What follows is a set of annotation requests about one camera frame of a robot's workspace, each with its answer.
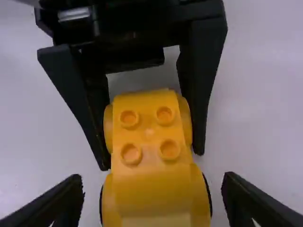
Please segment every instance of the metal part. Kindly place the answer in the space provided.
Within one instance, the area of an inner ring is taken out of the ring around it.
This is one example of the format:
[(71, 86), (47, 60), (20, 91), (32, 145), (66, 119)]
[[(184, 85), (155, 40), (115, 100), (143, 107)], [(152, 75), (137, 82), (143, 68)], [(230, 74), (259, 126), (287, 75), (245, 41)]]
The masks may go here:
[(73, 21), (90, 17), (89, 7), (81, 7), (76, 9), (68, 9), (58, 12), (59, 23), (65, 21)]

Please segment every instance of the white background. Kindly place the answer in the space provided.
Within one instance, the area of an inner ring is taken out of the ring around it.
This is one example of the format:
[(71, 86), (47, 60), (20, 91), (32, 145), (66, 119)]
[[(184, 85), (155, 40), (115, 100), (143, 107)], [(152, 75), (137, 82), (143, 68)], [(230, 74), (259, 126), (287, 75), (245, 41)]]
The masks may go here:
[[(195, 157), (213, 197), (213, 227), (227, 227), (220, 187), (235, 171), (303, 213), (303, 1), (225, 1), (229, 32), (210, 100), (206, 150)], [(99, 226), (101, 172), (81, 127), (47, 77), (36, 50), (52, 42), (33, 9), (0, 1), (0, 218), (79, 173), (80, 226)], [(178, 48), (164, 66), (109, 75), (125, 91), (179, 91)]]

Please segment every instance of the black plastic part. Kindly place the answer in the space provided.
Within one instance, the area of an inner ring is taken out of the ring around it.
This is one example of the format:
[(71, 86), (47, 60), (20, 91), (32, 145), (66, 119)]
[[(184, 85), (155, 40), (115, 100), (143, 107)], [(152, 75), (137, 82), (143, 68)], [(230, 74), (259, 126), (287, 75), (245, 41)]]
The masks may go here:
[(224, 175), (222, 196), (231, 227), (301, 227), (303, 216), (233, 172)]
[[(57, 6), (71, 9), (80, 2)], [(180, 46), (177, 70), (191, 111), (193, 150), (203, 155), (208, 103), (227, 33), (222, 0), (82, 4), (90, 15), (77, 20), (59, 21), (57, 11), (35, 10), (37, 25), (54, 43), (39, 50), (38, 58), (83, 128), (100, 169), (110, 168), (102, 125), (109, 103), (105, 75), (162, 65), (163, 48), (173, 45)]]
[(205, 185), (206, 185), (206, 190), (207, 190), (207, 195), (208, 195), (208, 202), (209, 202), (209, 209), (210, 209), (210, 217), (213, 216), (213, 203), (212, 203), (212, 196), (210, 194), (210, 190), (209, 190), (209, 185), (207, 183), (207, 179), (205, 177), (205, 175), (202, 173), (203, 175), (203, 178), (204, 178), (204, 182), (205, 182)]
[(81, 125), (100, 169), (108, 170), (103, 114), (109, 94), (104, 69), (66, 44), (38, 50), (38, 60)]
[(177, 70), (181, 92), (191, 112), (193, 149), (198, 155), (205, 151), (208, 103), (226, 33), (225, 17), (193, 21), (180, 45)]
[(102, 219), (102, 192), (103, 192), (103, 186), (101, 188), (101, 193), (100, 193), (100, 198), (99, 198), (99, 213), (100, 213), (101, 225), (103, 225), (103, 219)]
[(18, 211), (1, 227), (77, 227), (84, 202), (82, 180), (72, 175)]

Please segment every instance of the black wheel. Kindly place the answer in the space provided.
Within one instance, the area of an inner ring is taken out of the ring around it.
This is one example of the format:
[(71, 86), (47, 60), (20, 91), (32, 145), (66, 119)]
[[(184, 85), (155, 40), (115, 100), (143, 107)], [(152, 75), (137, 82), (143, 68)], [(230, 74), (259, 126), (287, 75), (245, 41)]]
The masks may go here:
[(102, 221), (102, 192), (103, 192), (103, 186), (101, 188), (100, 199), (99, 199), (100, 221), (101, 221), (101, 225), (103, 226), (103, 221)]
[(204, 178), (204, 181), (205, 181), (205, 184), (206, 184), (206, 190), (207, 190), (207, 194), (208, 194), (208, 201), (209, 201), (209, 208), (210, 208), (210, 217), (213, 216), (213, 204), (212, 204), (212, 196), (210, 194), (210, 190), (209, 190), (209, 186), (208, 186), (208, 183), (207, 183), (207, 179), (206, 177), (204, 176), (204, 174), (202, 173), (203, 175), (203, 178)]

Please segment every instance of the yellow plastic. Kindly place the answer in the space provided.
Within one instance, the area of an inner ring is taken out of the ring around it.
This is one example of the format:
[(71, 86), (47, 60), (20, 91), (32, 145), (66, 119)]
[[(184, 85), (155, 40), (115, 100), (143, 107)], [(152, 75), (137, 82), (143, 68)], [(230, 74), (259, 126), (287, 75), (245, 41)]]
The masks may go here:
[(168, 89), (117, 96), (105, 110), (104, 133), (112, 159), (103, 226), (210, 226), (185, 98)]

